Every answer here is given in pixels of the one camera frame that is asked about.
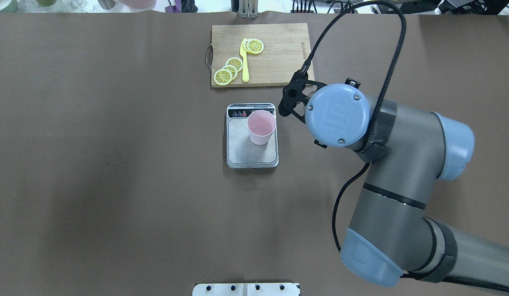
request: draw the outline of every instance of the white mounting plate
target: white mounting plate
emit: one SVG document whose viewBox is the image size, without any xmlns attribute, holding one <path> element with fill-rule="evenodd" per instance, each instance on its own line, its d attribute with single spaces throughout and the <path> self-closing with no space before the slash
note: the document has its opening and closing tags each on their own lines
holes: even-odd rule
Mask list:
<svg viewBox="0 0 509 296">
<path fill-rule="evenodd" d="M 192 296 L 300 296 L 299 283 L 197 284 Z"/>
</svg>

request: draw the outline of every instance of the brown table surface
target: brown table surface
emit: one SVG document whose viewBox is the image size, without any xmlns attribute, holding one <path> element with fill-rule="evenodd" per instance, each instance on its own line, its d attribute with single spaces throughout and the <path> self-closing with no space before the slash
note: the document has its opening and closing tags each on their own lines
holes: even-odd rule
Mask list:
<svg viewBox="0 0 509 296">
<path fill-rule="evenodd" d="M 277 119 L 274 170 L 224 162 L 230 103 L 281 88 L 211 89 L 213 24 L 309 24 L 333 15 L 0 14 L 0 295 L 190 295 L 195 283 L 294 281 L 304 296 L 486 295 L 401 280 L 382 288 L 339 260 L 331 211 L 362 166 Z M 407 16 L 387 97 L 467 123 L 476 150 L 427 215 L 509 245 L 509 16 Z M 393 15 L 347 15 L 315 57 L 325 83 L 377 95 Z M 106 156 L 121 155 L 119 165 Z M 343 239 L 363 179 L 339 208 Z"/>
</svg>

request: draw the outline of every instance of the cutting board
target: cutting board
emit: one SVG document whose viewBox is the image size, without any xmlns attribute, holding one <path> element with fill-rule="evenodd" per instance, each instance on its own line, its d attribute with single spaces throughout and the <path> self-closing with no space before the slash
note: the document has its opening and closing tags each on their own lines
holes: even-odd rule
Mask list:
<svg viewBox="0 0 509 296">
<path fill-rule="evenodd" d="M 256 38 L 264 43 L 258 55 L 247 54 L 249 64 L 248 83 L 242 82 L 242 74 L 227 86 L 215 83 L 214 73 L 233 57 L 240 56 L 243 38 Z M 213 88 L 236 88 L 251 86 L 286 86 L 311 53 L 307 24 L 269 25 L 214 25 L 212 26 L 212 71 Z M 313 66 L 309 68 L 309 79 L 314 80 Z"/>
</svg>

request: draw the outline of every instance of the pink cup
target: pink cup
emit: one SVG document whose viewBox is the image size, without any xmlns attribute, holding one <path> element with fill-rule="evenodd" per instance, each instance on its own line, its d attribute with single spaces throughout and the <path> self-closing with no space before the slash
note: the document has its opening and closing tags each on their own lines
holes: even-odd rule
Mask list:
<svg viewBox="0 0 509 296">
<path fill-rule="evenodd" d="M 247 118 L 249 137 L 256 145 L 269 142 L 271 135 L 276 129 L 276 119 L 271 112 L 265 110 L 254 111 Z"/>
</svg>

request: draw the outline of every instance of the kitchen scale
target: kitchen scale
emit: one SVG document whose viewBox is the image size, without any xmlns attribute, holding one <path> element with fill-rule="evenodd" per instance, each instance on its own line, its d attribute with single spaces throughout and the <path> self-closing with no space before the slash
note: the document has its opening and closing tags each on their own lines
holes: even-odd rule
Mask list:
<svg viewBox="0 0 509 296">
<path fill-rule="evenodd" d="M 274 130 L 269 142 L 254 144 L 249 138 L 247 118 L 257 110 L 265 110 L 276 118 L 276 107 L 271 103 L 232 104 L 226 113 L 226 163 L 232 169 L 275 167 L 278 165 L 278 137 Z"/>
</svg>

